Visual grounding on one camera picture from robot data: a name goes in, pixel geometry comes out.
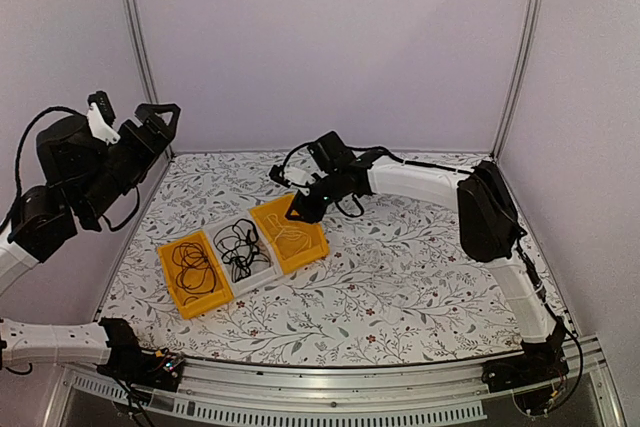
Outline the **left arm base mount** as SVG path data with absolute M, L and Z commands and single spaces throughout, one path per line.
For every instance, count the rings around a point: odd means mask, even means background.
M 132 327 L 120 318 L 102 318 L 98 325 L 107 334 L 109 356 L 97 366 L 101 375 L 125 384 L 176 392 L 181 382 L 185 357 L 168 348 L 142 348 Z

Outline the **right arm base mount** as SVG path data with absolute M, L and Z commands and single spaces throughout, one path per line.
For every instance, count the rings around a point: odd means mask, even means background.
M 546 416 L 561 404 L 569 367 L 563 338 L 544 343 L 522 342 L 523 352 L 483 364 L 481 381 L 491 393 L 524 388 L 512 400 L 525 416 Z

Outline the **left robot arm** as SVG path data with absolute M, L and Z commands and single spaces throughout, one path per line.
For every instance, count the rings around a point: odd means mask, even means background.
M 21 135 L 14 160 L 15 196 L 1 223 L 1 288 L 7 290 L 45 263 L 79 230 L 111 233 L 126 226 L 106 216 L 147 173 L 174 140 L 180 108 L 141 104 L 135 118 L 120 126 L 103 91 L 88 98 L 85 113 L 52 106 L 28 124 L 58 113 L 60 119 L 36 136 L 36 154 L 45 178 L 25 188 L 21 158 L 28 136 Z M 1 366 L 26 363 L 91 363 L 99 373 L 141 380 L 153 354 L 141 348 L 129 323 L 106 318 L 84 325 L 38 325 L 1 321 Z

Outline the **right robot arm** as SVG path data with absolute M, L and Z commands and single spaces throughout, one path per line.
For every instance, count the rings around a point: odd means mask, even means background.
M 525 252 L 526 230 L 498 166 L 482 161 L 469 170 L 402 159 L 382 146 L 350 147 L 330 131 L 302 149 L 317 167 L 309 173 L 287 160 L 270 169 L 270 178 L 296 189 L 286 213 L 291 221 L 315 224 L 329 206 L 349 197 L 394 195 L 448 208 L 458 215 L 463 252 L 484 264 L 515 314 L 522 356 L 517 374 L 537 383 L 563 358 L 567 329 L 546 299 L 534 261 Z

